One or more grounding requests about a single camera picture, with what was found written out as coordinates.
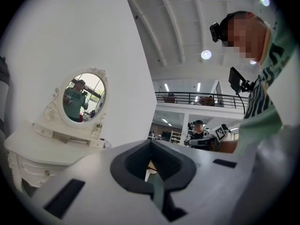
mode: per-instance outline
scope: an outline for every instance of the glass railing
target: glass railing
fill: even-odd
[[[156,92],[158,103],[175,103],[200,106],[226,107],[243,109],[248,105],[247,97],[238,97],[225,94],[200,92]]]

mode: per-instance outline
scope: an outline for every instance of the green shirt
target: green shirt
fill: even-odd
[[[67,88],[64,94],[70,96],[70,100],[73,101],[70,104],[63,104],[66,115],[72,118],[79,118],[80,108],[85,103],[85,95],[74,88]]]
[[[248,107],[240,123],[239,141],[235,154],[242,154],[250,143],[261,141],[276,134],[282,127],[281,119],[267,89],[282,71],[296,47],[293,34],[284,18],[278,14],[268,44],[267,55],[248,98]]]

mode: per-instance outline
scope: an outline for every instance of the drawer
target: drawer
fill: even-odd
[[[51,177],[59,174],[67,166],[52,165],[32,162],[26,158],[18,156],[18,164],[21,177],[32,187],[39,188]]]

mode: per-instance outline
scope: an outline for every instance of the white vanity table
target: white vanity table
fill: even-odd
[[[19,191],[22,191],[22,179],[32,187],[39,188],[79,159],[104,150],[77,142],[65,144],[57,139],[43,137],[35,132],[34,125],[29,122],[24,122],[19,132],[5,141],[5,148],[8,150],[14,183]]]
[[[33,124],[24,121],[5,140],[8,163],[12,169],[15,187],[23,192],[22,179],[30,186],[39,188],[51,177],[79,159],[102,150],[104,142],[92,136],[97,124],[105,116],[106,103],[94,118],[87,122],[70,120],[63,110],[62,98],[69,81],[78,74],[94,74],[103,81],[107,99],[107,78],[104,70],[89,68],[76,72],[67,78],[60,88],[55,89],[54,100]],[[65,136],[67,143],[54,138],[54,134]]]

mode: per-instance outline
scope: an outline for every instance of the cable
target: cable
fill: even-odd
[[[240,95],[239,95],[238,93],[236,93],[236,95],[238,95],[238,96],[239,96],[239,98],[240,98],[240,100],[242,101],[243,108],[244,108],[244,115],[245,115],[245,105],[244,105],[244,102],[243,102],[242,98],[240,97]]]

